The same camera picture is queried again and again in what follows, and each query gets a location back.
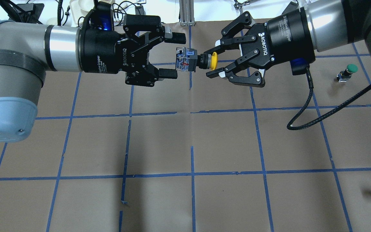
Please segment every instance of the small black component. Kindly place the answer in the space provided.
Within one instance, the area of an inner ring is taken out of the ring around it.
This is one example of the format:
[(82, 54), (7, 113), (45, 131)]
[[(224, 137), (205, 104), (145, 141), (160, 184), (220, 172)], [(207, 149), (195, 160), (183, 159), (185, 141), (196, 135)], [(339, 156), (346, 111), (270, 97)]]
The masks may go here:
[(201, 69), (209, 69), (209, 54), (201, 54), (197, 56), (197, 66)]
[(303, 58), (298, 58), (290, 61), (291, 73), (293, 75), (303, 75), (307, 73), (307, 68), (310, 64)]
[(296, 10), (299, 7), (299, 2), (290, 2), (289, 5), (284, 9), (283, 14), (289, 13), (290, 11)]
[(163, 78), (177, 79), (175, 69), (157, 69), (148, 61), (157, 44), (186, 43), (183, 33), (168, 31), (159, 16), (125, 15), (122, 29), (114, 31), (111, 5), (98, 2), (84, 18), (81, 29), (81, 67), (89, 73), (126, 72), (125, 83), (153, 87)]
[(135, 14), (136, 15), (146, 15), (146, 13), (144, 12), (144, 6), (143, 5), (135, 6)]
[(23, 19), (25, 23), (35, 24), (41, 16), (41, 13), (44, 9), (43, 3), (26, 3), (26, 4), (17, 4), (21, 9), (26, 13), (21, 12), (19, 9), (15, 9), (18, 12), (19, 16)]

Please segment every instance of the green push button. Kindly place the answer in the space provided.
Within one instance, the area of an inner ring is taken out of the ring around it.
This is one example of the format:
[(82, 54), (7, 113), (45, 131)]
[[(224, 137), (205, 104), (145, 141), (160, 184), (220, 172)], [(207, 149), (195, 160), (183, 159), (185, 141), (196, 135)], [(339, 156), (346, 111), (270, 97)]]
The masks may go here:
[(358, 68), (357, 68), (356, 65), (351, 63), (351, 64), (347, 65), (347, 71), (349, 71), (350, 73), (355, 73), (355, 72), (358, 71)]

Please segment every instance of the electrical component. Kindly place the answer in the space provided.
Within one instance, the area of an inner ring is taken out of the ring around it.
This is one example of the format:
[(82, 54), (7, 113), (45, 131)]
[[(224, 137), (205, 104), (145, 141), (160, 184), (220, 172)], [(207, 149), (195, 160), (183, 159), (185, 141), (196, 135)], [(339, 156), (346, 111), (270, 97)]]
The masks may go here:
[(192, 48), (177, 47), (176, 70), (182, 72), (195, 72), (200, 69), (215, 69), (217, 67), (217, 53), (197, 55), (197, 50)]
[(341, 71), (338, 75), (336, 75), (338, 82), (347, 82), (350, 78), (352, 78), (352, 74), (357, 72), (358, 68), (354, 64), (347, 65), (347, 68), (344, 71)]

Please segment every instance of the cable connector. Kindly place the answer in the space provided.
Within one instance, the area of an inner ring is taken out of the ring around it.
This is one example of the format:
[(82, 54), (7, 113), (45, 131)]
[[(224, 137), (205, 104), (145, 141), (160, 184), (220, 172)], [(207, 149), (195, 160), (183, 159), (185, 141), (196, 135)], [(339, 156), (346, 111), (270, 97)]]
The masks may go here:
[(70, 9), (71, 9), (71, 7), (68, 6), (68, 7), (67, 7), (67, 11), (65, 12), (65, 15), (66, 15), (66, 16), (71, 15), (71, 13), (70, 13)]

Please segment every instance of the light blue robot joint cap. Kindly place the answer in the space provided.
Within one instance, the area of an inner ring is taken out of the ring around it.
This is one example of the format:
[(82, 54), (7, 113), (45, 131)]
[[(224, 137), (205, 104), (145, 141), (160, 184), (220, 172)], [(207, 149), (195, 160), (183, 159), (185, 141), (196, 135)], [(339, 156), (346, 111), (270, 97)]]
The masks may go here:
[(37, 106), (19, 97), (0, 97), (0, 142), (17, 142), (30, 134)]

